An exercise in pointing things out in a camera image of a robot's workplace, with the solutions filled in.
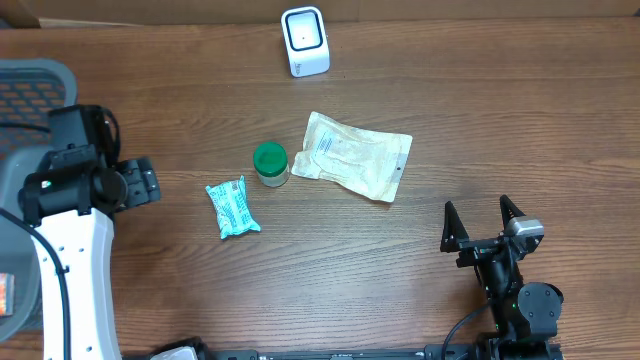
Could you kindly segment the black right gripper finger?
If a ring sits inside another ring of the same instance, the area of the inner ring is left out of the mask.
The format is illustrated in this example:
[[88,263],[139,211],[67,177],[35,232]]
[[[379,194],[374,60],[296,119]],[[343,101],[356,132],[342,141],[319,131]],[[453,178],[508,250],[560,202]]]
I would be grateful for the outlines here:
[[445,204],[443,241],[468,241],[469,235],[452,201]]
[[520,221],[525,214],[513,203],[513,201],[503,194],[499,199],[501,217],[503,223],[504,233],[517,233],[520,226]]

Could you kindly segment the teal tissue packet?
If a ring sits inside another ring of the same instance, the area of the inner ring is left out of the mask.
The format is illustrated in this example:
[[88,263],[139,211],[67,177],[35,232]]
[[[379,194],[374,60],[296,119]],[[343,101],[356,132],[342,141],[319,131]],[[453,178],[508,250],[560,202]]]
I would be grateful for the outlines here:
[[244,176],[216,186],[206,186],[205,190],[215,209],[222,240],[249,231],[261,231],[248,206]]

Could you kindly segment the beige plastic pouch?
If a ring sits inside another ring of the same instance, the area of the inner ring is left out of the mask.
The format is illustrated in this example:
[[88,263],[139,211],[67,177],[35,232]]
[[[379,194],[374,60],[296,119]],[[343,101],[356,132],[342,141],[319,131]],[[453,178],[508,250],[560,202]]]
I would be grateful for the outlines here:
[[373,201],[392,203],[413,137],[341,124],[313,112],[292,173],[335,182]]

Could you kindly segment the green lid jar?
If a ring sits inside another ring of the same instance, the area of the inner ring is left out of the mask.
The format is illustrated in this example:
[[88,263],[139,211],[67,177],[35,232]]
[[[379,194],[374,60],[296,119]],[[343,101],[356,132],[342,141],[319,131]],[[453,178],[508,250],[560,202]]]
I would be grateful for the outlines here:
[[290,175],[286,150],[276,142],[260,144],[254,151],[253,165],[260,181],[268,187],[284,185]]

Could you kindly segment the orange snack packet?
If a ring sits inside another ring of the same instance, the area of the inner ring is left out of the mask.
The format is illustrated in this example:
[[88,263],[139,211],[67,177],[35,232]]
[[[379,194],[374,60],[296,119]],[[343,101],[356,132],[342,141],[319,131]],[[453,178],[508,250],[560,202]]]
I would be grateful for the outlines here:
[[0,316],[11,316],[14,312],[15,277],[13,274],[0,274]]

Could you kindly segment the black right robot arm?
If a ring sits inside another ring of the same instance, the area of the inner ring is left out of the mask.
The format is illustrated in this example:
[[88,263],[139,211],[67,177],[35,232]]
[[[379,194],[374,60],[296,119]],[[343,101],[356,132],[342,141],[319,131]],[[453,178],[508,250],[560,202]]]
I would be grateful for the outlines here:
[[[459,268],[471,267],[487,302],[449,331],[436,354],[442,359],[561,359],[561,348],[550,343],[558,332],[564,295],[556,286],[526,283],[518,262],[533,253],[544,237],[544,226],[525,215],[511,199],[500,197],[503,230],[494,238],[469,237],[452,202],[445,204],[440,250],[456,253]],[[470,345],[453,346],[457,331],[485,310],[495,323]]]

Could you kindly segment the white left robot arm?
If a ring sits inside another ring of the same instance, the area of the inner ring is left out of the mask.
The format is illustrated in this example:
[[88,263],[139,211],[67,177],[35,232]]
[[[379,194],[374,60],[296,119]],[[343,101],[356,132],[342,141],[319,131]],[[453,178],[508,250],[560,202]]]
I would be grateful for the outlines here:
[[19,192],[21,226],[39,262],[44,356],[121,356],[111,286],[114,216],[161,198],[149,158],[122,160],[110,110],[73,105],[48,114],[52,149]]

